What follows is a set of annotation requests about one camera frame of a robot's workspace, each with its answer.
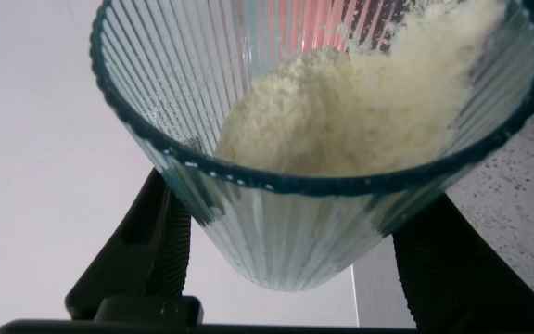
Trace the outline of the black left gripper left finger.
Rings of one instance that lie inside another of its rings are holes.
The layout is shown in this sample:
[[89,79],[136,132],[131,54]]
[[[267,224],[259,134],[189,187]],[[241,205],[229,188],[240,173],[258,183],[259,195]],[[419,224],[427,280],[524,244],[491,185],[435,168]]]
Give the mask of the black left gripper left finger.
[[65,298],[73,320],[92,320],[106,298],[179,297],[189,264],[191,215],[152,171],[115,232]]

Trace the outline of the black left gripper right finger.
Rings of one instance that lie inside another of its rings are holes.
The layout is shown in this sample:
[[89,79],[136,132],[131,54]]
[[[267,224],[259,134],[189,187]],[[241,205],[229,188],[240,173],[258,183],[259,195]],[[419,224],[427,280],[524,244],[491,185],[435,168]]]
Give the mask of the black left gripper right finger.
[[419,332],[534,332],[534,292],[448,196],[393,234]]

